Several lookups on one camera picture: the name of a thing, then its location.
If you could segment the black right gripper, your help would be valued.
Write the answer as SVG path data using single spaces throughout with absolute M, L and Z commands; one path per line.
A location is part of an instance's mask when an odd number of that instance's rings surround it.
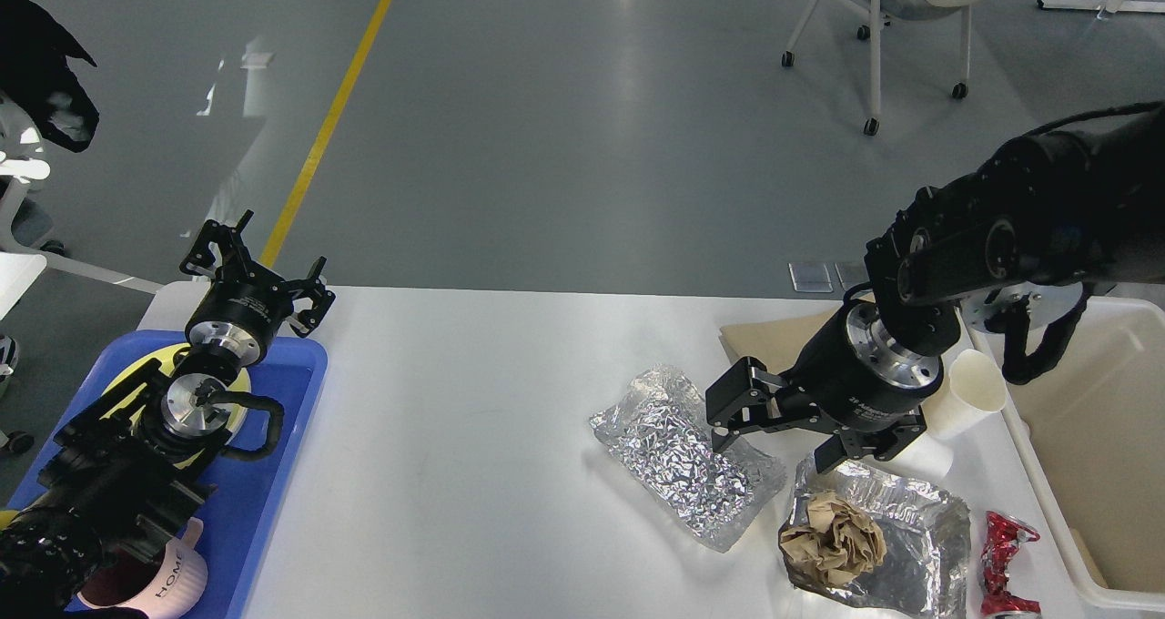
M 743 357 L 704 392 L 713 452 L 749 432 L 816 430 L 828 438 L 813 452 L 816 473 L 845 460 L 890 462 L 927 432 L 906 418 L 940 391 L 942 360 L 891 337 L 871 302 L 847 302 L 802 349 L 792 381 Z M 825 423 L 821 412 L 832 421 Z

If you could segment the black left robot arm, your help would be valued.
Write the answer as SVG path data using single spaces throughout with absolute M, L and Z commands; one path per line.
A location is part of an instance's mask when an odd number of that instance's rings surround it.
M 233 391 L 290 325 L 297 337 L 324 321 L 336 294 L 317 258 L 285 279 L 255 261 L 234 225 L 209 219 L 179 269 L 209 277 L 178 354 L 146 358 L 58 432 L 38 474 L 43 491 L 3 527 L 3 617 L 62 618 L 69 602 L 118 553 L 148 562 L 209 501 L 200 477 L 217 459 L 276 452 L 278 400 Z

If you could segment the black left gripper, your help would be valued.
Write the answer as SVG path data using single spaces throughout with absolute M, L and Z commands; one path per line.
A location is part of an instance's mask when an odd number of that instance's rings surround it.
M 284 280 L 284 289 L 246 280 L 257 279 L 259 268 L 242 238 L 253 216 L 245 211 L 234 225 L 204 221 L 179 263 L 183 274 L 216 280 L 188 321 L 188 344 L 225 350 L 241 367 L 262 361 L 284 321 L 297 337 L 308 338 L 336 300 L 323 275 L 325 256 L 304 277 Z

